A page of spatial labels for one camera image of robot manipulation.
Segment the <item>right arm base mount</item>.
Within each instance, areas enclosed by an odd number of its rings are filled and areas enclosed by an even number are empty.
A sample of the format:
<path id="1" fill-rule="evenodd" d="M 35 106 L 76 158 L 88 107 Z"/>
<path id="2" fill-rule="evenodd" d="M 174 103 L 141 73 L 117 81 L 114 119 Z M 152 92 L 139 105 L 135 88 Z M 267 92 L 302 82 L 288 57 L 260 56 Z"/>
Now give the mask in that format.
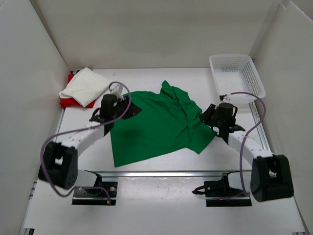
<path id="1" fill-rule="evenodd" d="M 250 196 L 244 196 L 243 190 L 231 187 L 230 176 L 239 171 L 224 172 L 219 180 L 205 180 L 202 186 L 195 188 L 194 195 L 204 195 L 207 208 L 218 207 L 251 207 Z"/>

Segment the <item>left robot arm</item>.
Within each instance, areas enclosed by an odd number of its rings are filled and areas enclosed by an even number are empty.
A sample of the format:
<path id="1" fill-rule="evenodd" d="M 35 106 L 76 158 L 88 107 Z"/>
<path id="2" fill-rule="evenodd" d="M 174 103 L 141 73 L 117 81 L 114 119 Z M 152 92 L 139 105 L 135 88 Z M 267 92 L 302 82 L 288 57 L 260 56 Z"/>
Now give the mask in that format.
<path id="1" fill-rule="evenodd" d="M 84 188 L 92 195 L 102 192 L 102 180 L 98 173 L 79 170 L 78 158 L 97 140 L 113 129 L 119 119 L 129 119 L 142 111 L 128 96 L 118 98 L 104 95 L 101 106 L 96 108 L 83 131 L 75 131 L 63 142 L 49 142 L 43 152 L 38 177 L 63 189 Z"/>

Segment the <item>red t-shirt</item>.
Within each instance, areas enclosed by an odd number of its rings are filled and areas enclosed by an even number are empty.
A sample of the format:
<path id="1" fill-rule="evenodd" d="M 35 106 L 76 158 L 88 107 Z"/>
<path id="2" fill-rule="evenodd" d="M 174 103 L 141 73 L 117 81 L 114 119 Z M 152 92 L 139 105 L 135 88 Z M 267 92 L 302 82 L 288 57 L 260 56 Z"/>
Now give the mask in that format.
<path id="1" fill-rule="evenodd" d="M 83 106 L 80 103 L 78 103 L 74 98 L 61 98 L 59 104 L 63 109 L 66 107 L 83 108 Z M 85 108 L 93 108 L 94 105 L 95 105 L 95 100 L 91 102 L 90 104 L 88 104 Z"/>

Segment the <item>green garment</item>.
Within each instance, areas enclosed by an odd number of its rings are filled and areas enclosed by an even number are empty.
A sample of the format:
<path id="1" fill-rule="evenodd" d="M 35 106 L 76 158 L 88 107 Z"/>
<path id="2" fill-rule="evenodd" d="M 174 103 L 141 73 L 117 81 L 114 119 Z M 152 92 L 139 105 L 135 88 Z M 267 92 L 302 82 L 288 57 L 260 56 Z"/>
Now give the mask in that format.
<path id="1" fill-rule="evenodd" d="M 121 119 L 110 131 L 115 167 L 188 148 L 200 154 L 214 131 L 199 119 L 201 108 L 187 92 L 163 81 L 159 93 L 135 91 L 132 103 L 141 112 Z"/>

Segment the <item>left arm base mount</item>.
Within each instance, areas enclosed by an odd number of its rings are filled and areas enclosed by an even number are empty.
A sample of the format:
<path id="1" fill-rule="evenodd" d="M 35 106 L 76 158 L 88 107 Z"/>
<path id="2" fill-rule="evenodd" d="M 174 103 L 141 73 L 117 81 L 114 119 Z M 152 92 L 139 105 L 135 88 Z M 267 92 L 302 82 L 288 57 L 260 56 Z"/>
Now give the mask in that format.
<path id="1" fill-rule="evenodd" d="M 118 190 L 118 181 L 114 178 L 97 176 L 94 187 L 96 189 L 75 189 L 72 198 L 72 205 L 82 206 L 115 206 Z"/>

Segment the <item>white t-shirt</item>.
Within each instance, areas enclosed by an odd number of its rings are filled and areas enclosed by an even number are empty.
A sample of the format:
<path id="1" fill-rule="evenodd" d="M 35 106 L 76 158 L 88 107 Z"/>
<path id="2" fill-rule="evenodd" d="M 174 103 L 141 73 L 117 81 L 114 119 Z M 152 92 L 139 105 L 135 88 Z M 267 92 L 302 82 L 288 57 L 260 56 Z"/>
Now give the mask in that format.
<path id="1" fill-rule="evenodd" d="M 110 80 L 89 68 L 68 76 L 68 84 L 59 93 L 61 98 L 74 98 L 84 108 L 96 100 L 108 87 Z"/>

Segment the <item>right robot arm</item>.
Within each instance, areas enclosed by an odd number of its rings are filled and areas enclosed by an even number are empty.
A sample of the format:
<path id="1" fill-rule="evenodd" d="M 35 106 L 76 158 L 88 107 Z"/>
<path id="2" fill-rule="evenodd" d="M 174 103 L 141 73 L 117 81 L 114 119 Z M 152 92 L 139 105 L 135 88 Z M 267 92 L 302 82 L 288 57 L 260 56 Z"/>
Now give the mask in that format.
<path id="1" fill-rule="evenodd" d="M 294 195 L 291 171 L 285 155 L 275 155 L 246 136 L 236 123 L 238 108 L 230 103 L 210 104 L 199 116 L 205 125 L 217 128 L 219 138 L 238 151 L 252 167 L 249 192 L 258 202 L 290 198 Z"/>

